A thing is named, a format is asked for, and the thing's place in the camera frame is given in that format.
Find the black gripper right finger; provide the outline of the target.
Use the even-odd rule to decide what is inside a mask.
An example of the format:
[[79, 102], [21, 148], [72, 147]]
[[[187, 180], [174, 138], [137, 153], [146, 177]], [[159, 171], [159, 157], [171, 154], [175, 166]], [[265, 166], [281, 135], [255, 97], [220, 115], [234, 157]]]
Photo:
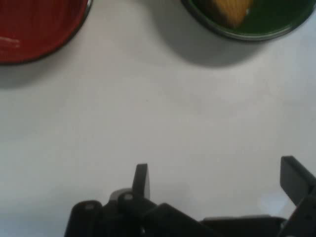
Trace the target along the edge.
[[316, 235], [316, 178], [295, 157], [281, 158], [280, 186], [296, 206], [282, 225], [280, 237]]

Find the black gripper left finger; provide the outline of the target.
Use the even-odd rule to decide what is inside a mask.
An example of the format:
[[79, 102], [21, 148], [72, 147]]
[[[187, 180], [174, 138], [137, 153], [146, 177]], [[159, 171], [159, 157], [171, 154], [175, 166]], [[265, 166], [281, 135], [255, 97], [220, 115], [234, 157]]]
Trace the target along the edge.
[[67, 237], [203, 237], [205, 227], [168, 204], [149, 200], [147, 164], [136, 166], [131, 188], [115, 191], [106, 205], [96, 200], [76, 204]]

